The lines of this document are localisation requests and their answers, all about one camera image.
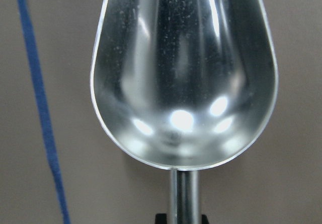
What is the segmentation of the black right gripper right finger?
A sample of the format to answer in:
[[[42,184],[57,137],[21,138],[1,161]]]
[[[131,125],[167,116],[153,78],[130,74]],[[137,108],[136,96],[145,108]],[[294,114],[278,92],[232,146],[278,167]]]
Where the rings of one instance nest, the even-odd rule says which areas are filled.
[[[202,224],[209,224],[209,220],[207,218],[207,215],[205,215],[205,214],[201,215],[201,223]]]

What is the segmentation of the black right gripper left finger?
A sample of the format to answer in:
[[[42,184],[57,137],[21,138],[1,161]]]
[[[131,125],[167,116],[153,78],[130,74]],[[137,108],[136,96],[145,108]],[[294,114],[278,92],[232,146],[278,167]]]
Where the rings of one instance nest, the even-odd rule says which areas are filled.
[[[159,211],[154,216],[155,224],[167,224],[168,223],[168,206],[166,206],[162,211]]]

